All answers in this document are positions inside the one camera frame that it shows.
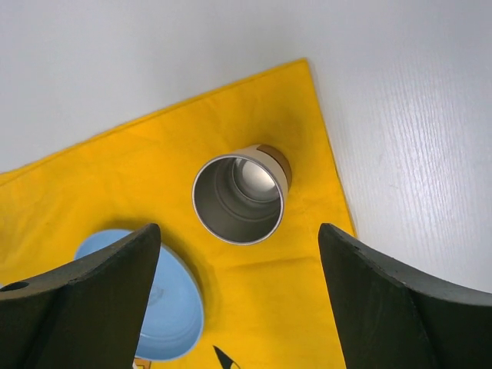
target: yellow placemat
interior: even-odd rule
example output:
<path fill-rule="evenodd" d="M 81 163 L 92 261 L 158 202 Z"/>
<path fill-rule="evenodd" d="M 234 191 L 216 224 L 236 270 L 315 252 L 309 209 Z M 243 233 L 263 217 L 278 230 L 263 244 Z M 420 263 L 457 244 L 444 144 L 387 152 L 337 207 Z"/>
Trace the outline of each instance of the yellow placemat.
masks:
<path fill-rule="evenodd" d="M 257 143 L 291 163 L 284 220 L 260 244 L 225 244 L 193 212 L 194 176 L 210 158 Z M 0 212 L 3 284 L 71 261 L 96 231 L 161 226 L 198 279 L 206 323 L 190 354 L 152 369 L 221 369 L 214 347 L 243 369 L 344 367 L 317 230 L 353 230 L 305 60 L 0 175 Z"/>

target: metal cup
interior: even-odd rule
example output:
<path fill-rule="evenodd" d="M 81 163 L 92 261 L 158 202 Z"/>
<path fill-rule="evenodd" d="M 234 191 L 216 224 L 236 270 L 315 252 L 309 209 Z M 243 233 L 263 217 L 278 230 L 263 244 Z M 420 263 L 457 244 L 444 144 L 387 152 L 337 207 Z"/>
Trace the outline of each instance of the metal cup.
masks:
<path fill-rule="evenodd" d="M 193 184 L 194 210 L 221 240 L 255 244 L 278 228 L 291 180 L 291 167 L 279 150 L 249 146 L 202 167 Z"/>

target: black triangle print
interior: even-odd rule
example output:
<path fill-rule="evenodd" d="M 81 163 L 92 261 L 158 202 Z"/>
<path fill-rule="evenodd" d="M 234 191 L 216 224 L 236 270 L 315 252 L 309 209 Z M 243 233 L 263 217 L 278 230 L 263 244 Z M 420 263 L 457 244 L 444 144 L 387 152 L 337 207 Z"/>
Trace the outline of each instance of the black triangle print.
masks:
<path fill-rule="evenodd" d="M 233 368 L 239 368 L 239 365 L 237 365 L 234 360 L 232 360 L 223 350 L 218 348 L 217 346 L 214 346 L 215 353 L 217 355 L 218 361 L 221 363 L 222 369 L 233 369 Z"/>

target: white table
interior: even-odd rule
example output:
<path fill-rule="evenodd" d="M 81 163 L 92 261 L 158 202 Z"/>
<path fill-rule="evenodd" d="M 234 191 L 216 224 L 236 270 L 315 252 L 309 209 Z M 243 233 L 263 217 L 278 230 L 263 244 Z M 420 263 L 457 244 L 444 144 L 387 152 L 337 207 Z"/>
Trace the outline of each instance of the white table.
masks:
<path fill-rule="evenodd" d="M 0 171 L 307 56 L 362 241 L 492 291 L 492 4 L 0 2 Z"/>

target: blue plate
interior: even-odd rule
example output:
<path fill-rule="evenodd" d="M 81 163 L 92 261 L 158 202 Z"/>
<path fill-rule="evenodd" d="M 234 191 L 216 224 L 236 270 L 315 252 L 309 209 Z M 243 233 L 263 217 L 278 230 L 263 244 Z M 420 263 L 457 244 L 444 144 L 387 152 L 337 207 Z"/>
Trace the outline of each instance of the blue plate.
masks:
<path fill-rule="evenodd" d="M 123 229 L 95 233 L 82 243 L 75 259 L 130 233 Z M 161 246 L 136 352 L 137 357 L 151 361 L 186 355 L 197 344 L 204 327 L 203 302 L 193 275 L 173 251 Z"/>

